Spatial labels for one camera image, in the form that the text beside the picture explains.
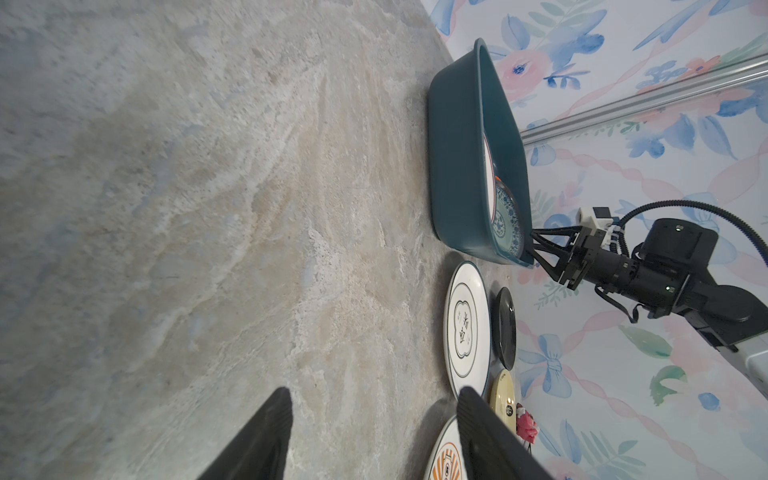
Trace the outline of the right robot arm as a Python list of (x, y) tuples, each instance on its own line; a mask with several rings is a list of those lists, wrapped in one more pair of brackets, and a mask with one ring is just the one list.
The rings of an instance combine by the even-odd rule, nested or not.
[(761, 393), (767, 392), (767, 306), (756, 295), (715, 281), (709, 271), (719, 235), (696, 223), (660, 218), (634, 249), (625, 227), (642, 214), (666, 207), (711, 213), (734, 226), (767, 256), (766, 242), (730, 212), (693, 200), (664, 200), (622, 217), (606, 207), (575, 226), (532, 230), (525, 251), (549, 277), (570, 290), (582, 282), (632, 323), (640, 310), (656, 319), (671, 314), (688, 324)]

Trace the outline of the small green patterned plate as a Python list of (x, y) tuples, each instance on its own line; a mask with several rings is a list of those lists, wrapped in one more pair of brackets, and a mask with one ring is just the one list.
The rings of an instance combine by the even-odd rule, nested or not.
[(492, 230), (497, 248), (506, 258), (520, 259), (524, 252), (524, 234), (517, 205), (509, 189), (496, 181), (496, 202)]

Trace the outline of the orange sunburst plate top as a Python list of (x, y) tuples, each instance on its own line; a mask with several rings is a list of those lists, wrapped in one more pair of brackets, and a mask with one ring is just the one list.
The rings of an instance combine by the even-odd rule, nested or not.
[(494, 172), (494, 164), (492, 155), (490, 152), (488, 140), (486, 136), (483, 136), (483, 166), (484, 177), (486, 187), (486, 197), (488, 203), (488, 215), (490, 222), (493, 222), (496, 212), (496, 179)]

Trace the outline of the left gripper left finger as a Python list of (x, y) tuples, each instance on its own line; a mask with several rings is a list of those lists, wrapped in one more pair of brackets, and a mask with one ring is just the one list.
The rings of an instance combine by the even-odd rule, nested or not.
[(198, 478), (283, 479), (292, 426), (291, 393), (279, 387)]

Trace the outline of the pale yellow plate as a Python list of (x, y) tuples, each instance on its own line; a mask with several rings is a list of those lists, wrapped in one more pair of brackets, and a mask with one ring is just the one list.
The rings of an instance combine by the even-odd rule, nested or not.
[(517, 430), (517, 401), (512, 374), (502, 369), (493, 381), (489, 405), (502, 423), (513, 433)]

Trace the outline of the black round plate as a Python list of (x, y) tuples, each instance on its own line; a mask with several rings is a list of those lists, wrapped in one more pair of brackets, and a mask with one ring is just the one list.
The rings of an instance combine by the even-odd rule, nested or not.
[(506, 370), (512, 370), (517, 354), (516, 311), (512, 295), (507, 287), (502, 287), (491, 309), (492, 347)]

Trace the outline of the white flower-outline plate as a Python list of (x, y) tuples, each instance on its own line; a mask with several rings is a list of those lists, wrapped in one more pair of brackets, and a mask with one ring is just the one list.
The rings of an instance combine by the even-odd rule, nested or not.
[(470, 261), (461, 263), (451, 278), (442, 336), (454, 396), (465, 387), (484, 396), (492, 357), (490, 309), (482, 275)]

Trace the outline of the small pink toy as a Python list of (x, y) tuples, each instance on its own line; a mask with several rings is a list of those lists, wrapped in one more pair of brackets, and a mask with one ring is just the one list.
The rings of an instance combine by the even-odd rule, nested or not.
[(538, 437), (539, 427), (531, 413), (521, 404), (516, 405), (516, 434), (531, 450)]

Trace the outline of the teal plastic bin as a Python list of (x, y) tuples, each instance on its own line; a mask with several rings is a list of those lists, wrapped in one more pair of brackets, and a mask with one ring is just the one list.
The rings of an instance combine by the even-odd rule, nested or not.
[[(522, 138), (483, 39), (442, 69), (428, 90), (428, 164), (432, 223), (448, 247), (498, 264), (532, 267), (533, 230), (527, 159)], [(488, 215), (483, 136), (496, 181), (514, 199), (524, 234), (520, 259), (497, 248)]]

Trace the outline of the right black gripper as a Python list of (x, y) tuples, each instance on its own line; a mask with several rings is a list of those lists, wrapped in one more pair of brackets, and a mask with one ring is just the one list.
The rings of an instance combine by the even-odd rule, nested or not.
[(584, 280), (605, 287), (612, 275), (612, 252), (603, 248), (606, 234), (586, 226), (538, 228), (530, 252), (553, 281), (571, 290)]

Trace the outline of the orange sunburst plate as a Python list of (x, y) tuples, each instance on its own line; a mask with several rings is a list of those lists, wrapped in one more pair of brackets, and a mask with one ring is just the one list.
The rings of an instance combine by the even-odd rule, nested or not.
[(493, 222), (496, 212), (496, 179), (494, 172), (494, 164), (492, 155), (490, 152), (488, 140), (486, 136), (483, 136), (483, 166), (484, 177), (486, 187), (486, 197), (488, 203), (488, 215), (490, 222)]
[(430, 454), (424, 480), (467, 479), (456, 416), (443, 426)]

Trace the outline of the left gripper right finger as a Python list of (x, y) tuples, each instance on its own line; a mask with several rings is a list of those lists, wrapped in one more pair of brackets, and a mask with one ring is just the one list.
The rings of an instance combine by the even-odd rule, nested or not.
[(460, 390), (457, 422), (468, 479), (551, 479), (472, 387)]

